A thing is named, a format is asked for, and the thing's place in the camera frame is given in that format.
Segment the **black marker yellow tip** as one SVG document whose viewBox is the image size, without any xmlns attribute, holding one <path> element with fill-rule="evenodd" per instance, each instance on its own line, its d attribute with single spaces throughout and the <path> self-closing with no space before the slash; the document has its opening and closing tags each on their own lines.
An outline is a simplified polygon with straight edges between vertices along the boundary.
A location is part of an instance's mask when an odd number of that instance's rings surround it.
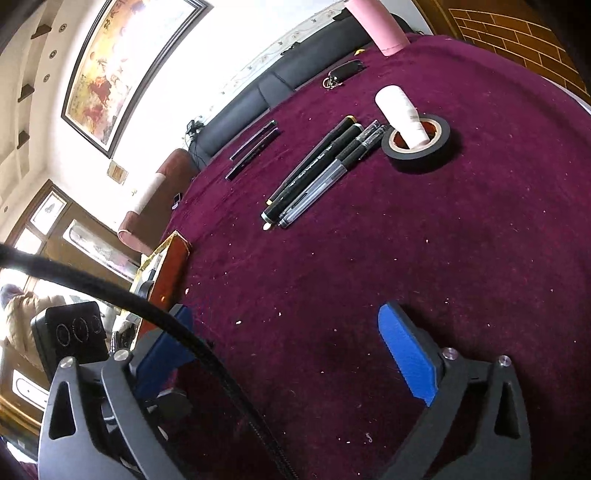
<svg viewBox="0 0 591 480">
<path fill-rule="evenodd" d="M 339 121 L 339 123 L 335 125 L 335 127 L 332 128 L 332 130 L 329 131 L 329 133 L 325 135 L 325 137 L 322 138 L 322 140 L 318 142 L 318 144 L 315 145 L 315 147 L 311 149 L 310 152 L 308 152 L 304 159 L 297 164 L 294 170 L 287 175 L 287 178 L 280 183 L 280 186 L 278 186 L 273 194 L 270 195 L 270 198 L 266 200 L 266 205 L 270 206 L 273 201 L 279 197 L 280 193 L 283 192 L 283 189 L 287 187 L 287 185 L 290 184 L 290 182 L 293 181 L 294 178 L 297 177 L 297 175 L 300 174 L 301 171 L 304 170 L 304 168 L 307 167 L 312 160 L 315 160 L 315 158 L 317 158 L 318 155 L 320 155 L 322 151 L 325 150 L 325 148 L 329 147 L 329 144 L 331 144 L 332 141 L 338 138 L 339 135 L 342 135 L 342 133 L 345 133 L 346 129 L 353 126 L 355 122 L 356 117 L 354 115 L 346 115 L 346 117 L 342 118 L 342 120 Z"/>
</svg>

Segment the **tan padded jacket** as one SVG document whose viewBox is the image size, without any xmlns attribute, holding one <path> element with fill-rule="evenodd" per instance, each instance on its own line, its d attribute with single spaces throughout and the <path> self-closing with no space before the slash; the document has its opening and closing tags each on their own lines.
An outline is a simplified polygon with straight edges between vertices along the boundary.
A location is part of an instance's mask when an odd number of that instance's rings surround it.
<svg viewBox="0 0 591 480">
<path fill-rule="evenodd" d="M 46 309 L 65 304 L 61 295 L 38 296 L 12 284 L 6 284 L 1 289 L 1 307 L 5 314 L 4 339 L 41 372 L 44 367 L 36 348 L 31 321 Z"/>
</svg>

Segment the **black marker teal band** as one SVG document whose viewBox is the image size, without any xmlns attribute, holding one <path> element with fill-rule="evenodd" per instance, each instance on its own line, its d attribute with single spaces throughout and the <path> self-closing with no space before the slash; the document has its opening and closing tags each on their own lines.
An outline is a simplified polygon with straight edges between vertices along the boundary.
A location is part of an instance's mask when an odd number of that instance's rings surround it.
<svg viewBox="0 0 591 480">
<path fill-rule="evenodd" d="M 311 182 L 335 160 L 335 157 L 339 155 L 339 152 L 342 152 L 342 150 L 348 146 L 356 136 L 361 134 L 362 131 L 363 127 L 360 123 L 353 123 L 353 125 L 349 126 L 345 132 L 332 141 L 327 148 L 322 150 L 322 152 L 301 171 L 301 173 L 294 177 L 294 180 L 291 180 L 290 183 L 287 184 L 287 187 L 281 191 L 279 197 L 277 197 L 276 200 L 273 200 L 273 203 L 263 210 L 263 221 L 270 225 L 276 224 L 280 219 L 280 214 L 294 202 L 294 199 L 296 199 L 298 195 L 304 192 L 305 188 L 307 188 L 308 185 L 310 185 Z"/>
</svg>

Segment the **dark red table cloth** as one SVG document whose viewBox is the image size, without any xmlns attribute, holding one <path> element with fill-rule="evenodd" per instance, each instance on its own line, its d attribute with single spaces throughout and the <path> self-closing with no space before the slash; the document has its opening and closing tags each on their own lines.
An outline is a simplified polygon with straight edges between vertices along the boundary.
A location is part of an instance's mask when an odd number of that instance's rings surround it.
<svg viewBox="0 0 591 480">
<path fill-rule="evenodd" d="M 443 346 L 516 365 L 536 479 L 590 475 L 590 117 L 540 76 L 442 36 L 411 39 L 328 91 L 273 111 L 280 138 L 235 181 L 221 152 L 170 229 L 193 251 L 180 287 L 197 332 L 301 479 L 373 479 L 420 416 L 378 330 L 397 301 Z M 424 175 L 376 151 L 286 230 L 271 191 L 346 115 L 403 88 L 446 119 L 452 158 Z"/>
</svg>

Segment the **purple capped black pen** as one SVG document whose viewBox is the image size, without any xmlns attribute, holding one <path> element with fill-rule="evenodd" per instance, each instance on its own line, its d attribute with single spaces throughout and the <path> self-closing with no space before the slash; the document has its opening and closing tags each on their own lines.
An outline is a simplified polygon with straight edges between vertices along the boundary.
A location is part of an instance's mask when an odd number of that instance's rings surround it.
<svg viewBox="0 0 591 480">
<path fill-rule="evenodd" d="M 252 150 L 250 150 L 249 153 L 247 153 L 242 158 L 242 160 L 239 160 L 235 167 L 233 167 L 228 172 L 228 175 L 225 176 L 225 179 L 228 181 L 233 181 L 239 174 L 242 173 L 242 171 L 246 167 L 249 166 L 249 164 L 256 158 L 256 156 L 262 153 L 263 150 L 265 150 L 267 147 L 270 146 L 271 143 L 273 143 L 274 139 L 276 139 L 277 136 L 280 136 L 279 128 L 273 129 L 273 131 L 264 136 L 263 139 L 261 139 L 259 143 L 257 143 L 256 146 L 254 146 Z"/>
</svg>

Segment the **clear gel pen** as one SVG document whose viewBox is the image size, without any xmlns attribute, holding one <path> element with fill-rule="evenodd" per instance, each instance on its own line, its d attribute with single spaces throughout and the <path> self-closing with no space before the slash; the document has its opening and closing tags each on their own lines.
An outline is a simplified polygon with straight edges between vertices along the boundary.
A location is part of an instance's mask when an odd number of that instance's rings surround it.
<svg viewBox="0 0 591 480">
<path fill-rule="evenodd" d="M 304 192 L 294 199 L 294 202 L 280 214 L 279 221 L 276 224 L 266 224 L 266 229 L 277 225 L 280 228 L 288 228 L 301 215 L 304 214 L 312 204 L 325 194 L 335 183 L 344 177 L 349 171 L 359 164 L 370 150 L 374 148 L 379 140 L 384 136 L 386 126 L 378 120 L 373 121 L 363 129 L 362 133 L 356 136 L 348 146 L 346 146 L 335 160 L 314 181 L 305 188 Z"/>
</svg>

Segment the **black tape roll on table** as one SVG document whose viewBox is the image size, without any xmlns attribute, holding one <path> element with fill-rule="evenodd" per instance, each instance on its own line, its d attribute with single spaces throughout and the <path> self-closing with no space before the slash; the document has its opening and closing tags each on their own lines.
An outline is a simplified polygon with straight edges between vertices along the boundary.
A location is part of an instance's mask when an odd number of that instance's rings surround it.
<svg viewBox="0 0 591 480">
<path fill-rule="evenodd" d="M 382 149 L 399 162 L 435 160 L 442 156 L 451 137 L 447 120 L 437 115 L 422 115 L 402 125 L 389 127 L 382 139 Z"/>
</svg>

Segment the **small white bottle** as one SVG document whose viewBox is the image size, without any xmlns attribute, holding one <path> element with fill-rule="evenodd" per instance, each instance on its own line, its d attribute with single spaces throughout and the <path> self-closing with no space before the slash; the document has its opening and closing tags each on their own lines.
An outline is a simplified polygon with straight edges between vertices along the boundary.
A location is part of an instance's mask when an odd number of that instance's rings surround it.
<svg viewBox="0 0 591 480">
<path fill-rule="evenodd" d="M 422 126 L 419 113 L 401 87 L 389 85 L 382 88 L 376 94 L 375 101 L 410 149 L 429 143 L 430 138 Z"/>
</svg>

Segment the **black car key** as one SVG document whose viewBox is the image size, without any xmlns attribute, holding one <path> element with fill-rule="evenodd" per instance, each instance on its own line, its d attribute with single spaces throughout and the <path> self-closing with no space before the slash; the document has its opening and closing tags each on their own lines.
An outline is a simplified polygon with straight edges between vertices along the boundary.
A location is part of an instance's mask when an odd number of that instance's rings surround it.
<svg viewBox="0 0 591 480">
<path fill-rule="evenodd" d="M 322 87 L 327 90 L 335 89 L 365 69 L 366 66 L 361 60 L 349 60 L 332 68 L 327 74 L 327 77 L 322 81 Z"/>
</svg>

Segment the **pink cup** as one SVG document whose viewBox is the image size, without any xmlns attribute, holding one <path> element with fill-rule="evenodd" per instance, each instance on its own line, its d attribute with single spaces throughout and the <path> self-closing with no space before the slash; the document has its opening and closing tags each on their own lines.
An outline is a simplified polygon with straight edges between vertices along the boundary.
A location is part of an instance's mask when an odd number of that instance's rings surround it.
<svg viewBox="0 0 591 480">
<path fill-rule="evenodd" d="M 348 0 L 345 6 L 384 56 L 393 56 L 410 44 L 406 33 L 381 1 Z"/>
</svg>

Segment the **black sofa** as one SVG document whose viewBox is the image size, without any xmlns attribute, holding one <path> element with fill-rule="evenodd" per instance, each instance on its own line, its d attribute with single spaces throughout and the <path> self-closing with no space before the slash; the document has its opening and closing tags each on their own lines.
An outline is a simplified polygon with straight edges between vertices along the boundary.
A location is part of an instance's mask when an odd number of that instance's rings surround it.
<svg viewBox="0 0 591 480">
<path fill-rule="evenodd" d="M 359 21 L 352 14 L 342 13 L 308 39 L 284 50 L 280 59 L 245 86 L 192 137 L 188 152 L 197 168 L 207 167 L 217 152 L 263 113 L 370 42 L 370 35 Z"/>
</svg>

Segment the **framed wall painting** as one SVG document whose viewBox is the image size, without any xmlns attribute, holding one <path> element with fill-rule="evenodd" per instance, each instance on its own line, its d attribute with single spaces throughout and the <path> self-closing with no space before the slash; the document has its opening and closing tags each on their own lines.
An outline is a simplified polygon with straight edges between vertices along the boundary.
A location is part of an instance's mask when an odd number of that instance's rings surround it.
<svg viewBox="0 0 591 480">
<path fill-rule="evenodd" d="M 104 1 L 77 55 L 61 118 L 112 158 L 151 81 L 212 5 Z"/>
</svg>

